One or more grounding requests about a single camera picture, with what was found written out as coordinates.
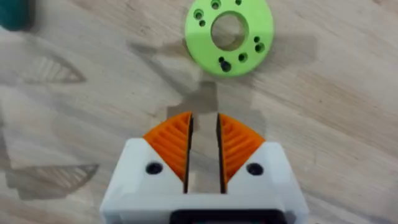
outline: green disc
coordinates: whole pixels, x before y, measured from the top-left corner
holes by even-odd
[[[235,50],[218,48],[211,28],[221,16],[235,15],[245,37]],[[255,69],[266,57],[274,37],[274,22],[265,0],[196,0],[188,12],[185,38],[193,59],[204,70],[236,77]]]

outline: green 3d printed ring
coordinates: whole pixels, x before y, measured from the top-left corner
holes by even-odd
[[[211,28],[221,16],[241,20],[245,37],[235,50],[218,48]],[[193,59],[204,70],[223,77],[244,75],[266,57],[274,37],[274,22],[265,0],[196,0],[189,10],[185,38]]]

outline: teal object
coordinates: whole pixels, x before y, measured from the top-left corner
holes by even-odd
[[[215,21],[227,14],[236,16],[245,30],[243,43],[232,51],[218,48],[211,37]],[[193,59],[221,77],[237,77],[255,69],[268,54],[273,38],[274,20],[265,0],[196,0],[185,24]]]
[[[29,1],[0,0],[0,25],[9,31],[25,29],[30,22]]]

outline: small hole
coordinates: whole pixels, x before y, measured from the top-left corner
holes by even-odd
[[[265,46],[264,46],[264,44],[263,44],[263,43],[261,43],[261,44],[257,44],[257,45],[256,45],[256,48],[255,48],[255,50],[256,50],[256,52],[257,52],[257,53],[261,53],[261,52],[263,52],[263,51],[264,51],[264,49],[265,49]]]
[[[193,13],[193,17],[198,20],[203,18],[203,11],[201,9],[195,10],[195,12]]]
[[[264,168],[258,163],[251,163],[246,166],[246,169],[251,175],[262,175],[264,173]]]
[[[245,62],[248,59],[248,55],[246,53],[241,53],[239,54],[238,59],[240,62]]]
[[[229,71],[231,71],[231,68],[232,68],[232,66],[229,62],[226,62],[226,61],[221,62],[221,69],[223,70],[223,72],[229,72]]]
[[[211,7],[213,9],[219,9],[220,6],[221,6],[221,1],[220,0],[212,0]]]
[[[146,172],[147,172],[147,174],[150,174],[150,175],[159,174],[162,172],[162,170],[163,170],[163,166],[162,166],[162,164],[160,164],[158,162],[151,162],[146,167]]]

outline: wooden table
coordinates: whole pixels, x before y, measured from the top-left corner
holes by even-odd
[[[190,58],[191,3],[38,0],[1,31],[0,223],[99,223],[124,142],[186,110],[195,191],[218,190],[222,112],[283,145],[310,223],[398,223],[398,1],[268,0],[274,45],[236,79]]]

